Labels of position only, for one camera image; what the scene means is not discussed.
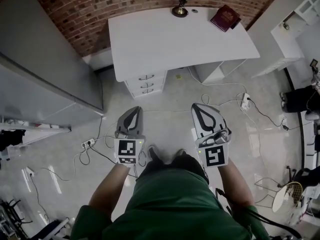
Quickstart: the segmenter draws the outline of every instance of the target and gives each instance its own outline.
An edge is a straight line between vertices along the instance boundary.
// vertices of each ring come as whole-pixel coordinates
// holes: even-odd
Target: white tiled floor
[[[203,86],[197,83],[187,69],[170,70],[162,94],[134,100],[125,84],[115,81],[114,72],[109,70],[101,74],[104,85],[104,103],[107,108],[106,118],[102,120],[101,134],[114,124],[120,115],[134,106],[141,106],[144,113],[144,132],[146,147],[156,144],[169,158],[180,148],[184,148],[190,155],[195,156],[194,141],[191,133],[193,120],[189,111],[195,102],[201,103],[202,94],[210,95],[211,104],[220,104],[234,100],[236,94],[244,92],[241,85],[213,85]],[[279,92],[289,91],[289,84],[283,71],[274,71],[268,75],[249,78],[245,69],[238,68],[220,83],[243,83],[252,100],[259,109],[273,118],[277,123],[284,114],[281,110]],[[219,108],[228,127],[232,130],[232,140],[229,156],[241,171],[255,200],[261,199],[267,192],[256,187],[254,182],[262,177],[270,176],[276,181],[285,182],[288,179],[286,165],[300,168],[301,137],[299,129],[285,131],[275,127],[267,118],[260,115],[251,107],[248,115],[253,119],[260,131],[261,154],[259,153],[259,137],[255,125],[242,113],[236,102],[229,102]],[[296,114],[286,114],[289,127],[298,125]],[[63,179],[70,179],[73,175],[73,157],[82,151],[81,143],[98,135],[100,121],[92,121],[72,129],[70,133],[63,133],[38,141],[22,151],[22,155],[12,158],[9,162],[2,162],[0,170],[0,197],[5,200],[21,199],[22,209],[34,223],[24,227],[27,234],[34,235],[44,225],[44,212],[37,204],[36,190],[30,180],[25,181],[23,169],[27,166],[37,171],[41,167],[52,166],[54,171]],[[104,155],[113,158],[113,150],[106,148],[103,139],[94,146]],[[92,150],[89,151],[90,164],[82,165],[75,159],[76,176],[69,182],[55,180],[49,171],[40,170],[34,182],[39,191],[40,203],[46,209],[51,220],[68,217],[75,218],[82,205],[88,203],[94,190],[110,171],[113,164]],[[143,170],[138,166],[138,173]],[[222,188],[219,172],[216,168],[207,169],[210,186]],[[135,181],[128,178],[127,186],[123,188],[119,203],[113,218],[120,216],[132,196]],[[259,207],[259,212],[278,222],[285,221],[285,214],[273,214],[268,208]],[[276,228],[267,227],[273,234]]]

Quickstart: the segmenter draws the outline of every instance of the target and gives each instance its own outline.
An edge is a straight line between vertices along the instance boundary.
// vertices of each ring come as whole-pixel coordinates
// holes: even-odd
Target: white desk
[[[115,77],[134,98],[161,92],[167,70],[197,65],[200,80],[209,83],[260,57],[241,24],[223,32],[210,22],[216,9],[187,9],[185,18],[161,8],[108,20]]]

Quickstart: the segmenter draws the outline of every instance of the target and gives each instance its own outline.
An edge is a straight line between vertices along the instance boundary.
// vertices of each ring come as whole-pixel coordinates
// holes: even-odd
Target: desk drawer
[[[139,97],[139,96],[145,96],[145,95],[149,95],[149,94],[153,94],[156,92],[162,91],[162,85],[155,85],[149,88],[144,88],[144,89],[140,89],[140,90],[136,90],[133,91],[132,94],[133,96]]]
[[[165,75],[166,75],[166,71],[161,71],[161,72],[147,74],[147,75],[145,74],[135,78],[128,79],[126,80],[126,83],[131,90],[137,90],[141,86],[142,87],[146,86],[147,83],[149,85],[151,84],[156,85],[154,81],[156,79],[164,78]]]
[[[133,93],[135,91],[143,91],[144,89],[150,89],[155,86],[161,86],[165,81],[165,78],[148,79],[145,81],[133,82],[130,85],[130,91]]]

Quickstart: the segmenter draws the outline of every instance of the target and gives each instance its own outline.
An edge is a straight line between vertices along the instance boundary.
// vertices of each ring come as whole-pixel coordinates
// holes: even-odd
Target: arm
[[[231,159],[229,158],[228,165],[218,169],[226,195],[241,206],[254,206],[255,201],[250,188]]]
[[[105,213],[111,219],[130,168],[117,163],[95,190],[89,206]]]

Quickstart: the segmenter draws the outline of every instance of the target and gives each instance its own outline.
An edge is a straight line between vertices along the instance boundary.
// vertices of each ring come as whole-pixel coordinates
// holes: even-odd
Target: power strip
[[[84,149],[89,149],[90,147],[93,147],[95,143],[96,143],[96,141],[93,138],[91,138],[91,139],[85,141],[84,143],[82,143],[81,146]]]
[[[241,102],[241,109],[243,111],[248,111],[250,109],[250,101],[248,100],[248,98],[250,98],[250,95],[248,93],[245,93]]]

